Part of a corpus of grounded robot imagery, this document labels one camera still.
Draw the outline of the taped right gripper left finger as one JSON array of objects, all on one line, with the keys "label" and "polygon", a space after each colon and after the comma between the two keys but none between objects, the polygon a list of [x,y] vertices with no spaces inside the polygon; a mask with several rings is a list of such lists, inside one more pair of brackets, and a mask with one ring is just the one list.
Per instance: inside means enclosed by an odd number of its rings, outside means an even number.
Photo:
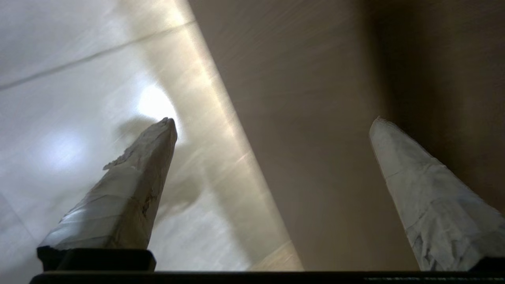
[{"label": "taped right gripper left finger", "polygon": [[146,249],[177,138],[172,118],[146,128],[39,249]]}]

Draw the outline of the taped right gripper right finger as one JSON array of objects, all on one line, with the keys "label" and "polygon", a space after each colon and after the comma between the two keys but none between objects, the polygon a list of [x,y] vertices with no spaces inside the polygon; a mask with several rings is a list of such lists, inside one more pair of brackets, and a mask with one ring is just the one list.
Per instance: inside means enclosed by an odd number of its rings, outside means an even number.
[{"label": "taped right gripper right finger", "polygon": [[443,163],[381,117],[372,148],[422,271],[504,271],[505,220]]}]

